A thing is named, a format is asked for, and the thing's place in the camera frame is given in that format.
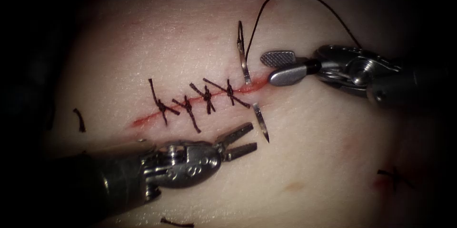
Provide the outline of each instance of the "pale skin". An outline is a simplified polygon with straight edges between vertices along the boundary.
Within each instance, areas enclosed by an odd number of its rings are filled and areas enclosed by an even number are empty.
[[[214,141],[244,122],[254,130],[237,145],[257,142],[258,150],[230,163],[204,183],[162,189],[162,198],[100,227],[168,227],[162,217],[196,227],[368,227],[417,221],[430,179],[433,123],[379,110],[366,99],[326,86],[314,77],[297,85],[271,85],[239,93],[244,85],[236,47],[238,20],[245,44],[264,0],[93,0],[92,18],[75,42],[56,93],[54,127],[45,135],[52,157],[105,150],[147,148],[174,139]],[[342,17],[361,44],[386,57],[405,51],[417,31],[415,15],[403,0],[324,0]],[[403,15],[389,9],[402,10]],[[336,18],[314,0],[272,0],[265,8],[249,52],[251,78],[265,81],[272,69],[259,57],[270,50],[310,56],[324,44],[354,46]],[[231,105],[219,89],[227,79],[235,96],[258,102],[270,136],[263,137],[252,108]],[[180,111],[166,111],[157,97]],[[216,112],[189,86],[207,85]],[[172,99],[192,103],[197,133],[186,110]],[[79,132],[78,108],[87,132]],[[136,120],[159,113],[138,125]],[[393,166],[415,185],[377,175]]]

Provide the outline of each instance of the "black suture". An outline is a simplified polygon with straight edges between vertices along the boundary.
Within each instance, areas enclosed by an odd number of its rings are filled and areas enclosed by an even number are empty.
[[[181,104],[179,101],[177,101],[175,99],[172,99],[171,101],[173,101],[174,103],[180,105],[181,107],[183,107],[187,111],[187,113],[190,116],[190,119],[192,119],[192,123],[194,124],[195,130],[197,131],[197,133],[201,133],[201,130],[197,127],[197,123],[195,122],[195,117],[194,117],[194,114],[192,113],[192,105],[190,104],[190,101],[187,99],[187,96],[184,95],[184,102],[185,102],[184,105]]]
[[[251,43],[252,43],[252,38],[254,38],[254,32],[256,31],[256,28],[257,28],[257,24],[258,24],[258,20],[260,19],[260,15],[262,14],[262,11],[263,9],[265,8],[265,5],[269,2],[270,0],[266,0],[263,4],[262,4],[262,7],[260,7],[260,11],[258,12],[258,15],[257,15],[257,19],[256,19],[256,24],[254,25],[254,29],[252,30],[252,34],[251,34],[251,39],[249,40],[249,44],[248,44],[248,50],[246,51],[246,61],[248,60],[248,54],[249,54],[249,48],[251,47]],[[324,5],[328,10],[330,10],[330,12],[332,12],[332,14],[338,19],[338,21],[341,23],[341,25],[344,27],[344,29],[346,30],[346,32],[349,34],[349,36],[351,37],[351,39],[354,41],[354,43],[357,45],[357,47],[361,48],[362,46],[360,45],[360,43],[358,42],[358,40],[354,37],[354,35],[352,34],[352,32],[349,30],[349,28],[346,26],[346,24],[343,22],[343,20],[341,19],[341,17],[333,10],[333,8],[331,8],[327,3],[325,3],[323,0],[317,0],[319,3],[321,3],[322,5]]]
[[[148,81],[149,81],[149,84],[151,85],[151,91],[152,91],[152,96],[154,98],[154,102],[156,103],[156,106],[159,108],[160,112],[162,112],[162,117],[163,117],[163,120],[165,121],[165,126],[168,126],[168,121],[167,121],[167,118],[165,117],[165,111],[169,110],[169,111],[171,111],[171,113],[173,113],[177,116],[179,116],[180,112],[176,111],[170,107],[165,106],[165,104],[163,104],[162,101],[160,101],[160,99],[157,99],[156,92],[154,91],[154,86],[152,85],[152,79],[149,78]]]
[[[164,224],[174,225],[176,227],[190,227],[190,228],[194,228],[195,227],[194,223],[191,223],[191,224],[178,224],[178,223],[174,223],[172,221],[168,221],[165,217],[162,217],[160,222],[164,223]]]
[[[207,82],[207,83],[209,83],[209,84],[211,84],[211,85],[213,85],[213,86],[215,86],[215,87],[217,87],[217,88],[219,88],[219,89],[221,89],[222,91],[225,91],[225,92],[227,93],[227,96],[230,98],[230,101],[232,102],[232,106],[235,105],[234,100],[236,100],[239,104],[245,106],[245,107],[248,108],[248,109],[251,107],[251,105],[249,105],[249,104],[247,104],[247,103],[241,101],[240,99],[238,99],[237,97],[235,97],[235,96],[233,95],[233,89],[232,89],[232,86],[230,85],[230,80],[229,80],[229,79],[227,79],[227,89],[222,88],[221,86],[215,84],[215,83],[212,82],[212,81],[209,81],[209,80],[206,79],[206,78],[203,78],[203,81],[204,81],[204,82]]]
[[[189,86],[196,91],[200,96],[203,97],[203,100],[206,101],[206,111],[208,115],[211,115],[211,109],[213,109],[214,112],[216,110],[214,109],[213,103],[211,103],[211,93],[209,92],[208,87],[205,85],[205,93],[201,92],[193,83],[190,83]]]
[[[73,109],[73,113],[76,113],[76,115],[79,118],[79,131],[86,132],[86,126],[84,125],[84,120],[82,119],[81,112],[77,108],[75,108]]]
[[[392,186],[393,186],[393,191],[394,193],[396,193],[397,191],[397,184],[401,181],[403,181],[404,183],[406,183],[406,185],[408,185],[410,188],[414,189],[414,186],[411,184],[411,182],[409,182],[408,180],[406,180],[404,177],[402,177],[397,168],[394,167],[393,168],[393,173],[389,173],[387,171],[384,171],[384,170],[378,170],[377,174],[380,174],[380,175],[387,175],[389,177],[392,178]]]

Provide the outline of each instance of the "surgical needle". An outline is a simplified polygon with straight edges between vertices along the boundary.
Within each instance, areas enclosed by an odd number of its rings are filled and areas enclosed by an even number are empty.
[[[237,46],[239,51],[239,60],[241,62],[241,68],[243,70],[244,80],[247,85],[251,84],[251,77],[249,76],[248,65],[246,62],[246,55],[244,52],[244,37],[243,37],[243,25],[241,21],[238,21],[238,39],[237,39]],[[262,112],[260,111],[260,107],[258,106],[258,102],[252,104],[254,113],[256,114],[257,122],[260,128],[262,129],[263,136],[267,139],[267,142],[270,143],[270,137],[267,131],[267,125],[262,116]]]

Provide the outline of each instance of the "red incision line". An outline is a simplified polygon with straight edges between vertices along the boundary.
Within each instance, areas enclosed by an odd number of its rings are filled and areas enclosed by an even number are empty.
[[[241,88],[239,88],[238,90],[234,90],[234,92],[241,93],[241,94],[252,93],[254,91],[260,90],[267,83],[268,83],[267,78],[253,80],[253,82],[251,84],[249,84],[249,85],[245,84],[245,85],[241,86]],[[212,93],[212,96],[216,96],[216,95],[219,95],[219,94],[226,94],[226,92],[218,91],[216,93]],[[203,102],[204,101],[203,97],[188,98],[188,100],[189,100],[190,103],[198,103],[198,102]],[[173,106],[171,108],[174,109],[174,110],[178,110],[180,108],[180,106],[179,105],[175,105],[175,106]],[[153,119],[156,116],[161,115],[161,114],[162,113],[160,111],[158,111],[158,112],[154,112],[154,113],[148,115],[147,117],[137,119],[137,120],[133,121],[131,127],[134,128],[134,127],[142,126],[145,123],[147,123],[148,121],[150,121],[151,119]]]

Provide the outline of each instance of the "blood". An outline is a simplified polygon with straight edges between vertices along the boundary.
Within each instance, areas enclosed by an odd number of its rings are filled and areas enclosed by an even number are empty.
[[[264,77],[264,78],[260,78],[260,79],[255,79],[252,81],[251,84],[247,85],[243,85],[241,86],[239,89],[237,90],[233,90],[234,93],[240,93],[240,94],[249,94],[249,93],[253,93],[253,92],[256,92],[260,89],[262,89],[265,85],[268,84],[268,79],[267,77]],[[218,91],[218,92],[215,92],[215,93],[212,93],[212,96],[217,96],[219,94],[226,94],[226,92],[224,91]],[[195,97],[195,98],[188,98],[189,102],[191,104],[195,104],[195,103],[200,103],[200,102],[204,102],[204,99],[203,97]],[[175,105],[175,106],[170,106],[170,108],[174,109],[174,110],[178,110],[180,108],[179,105]],[[141,127],[143,125],[145,125],[146,123],[152,121],[153,119],[155,119],[156,117],[160,117],[161,116],[161,112],[158,111],[158,112],[154,112],[146,117],[142,117],[142,118],[139,118],[139,119],[136,119],[135,121],[132,122],[132,124],[130,125],[131,128],[135,128],[135,127]]]

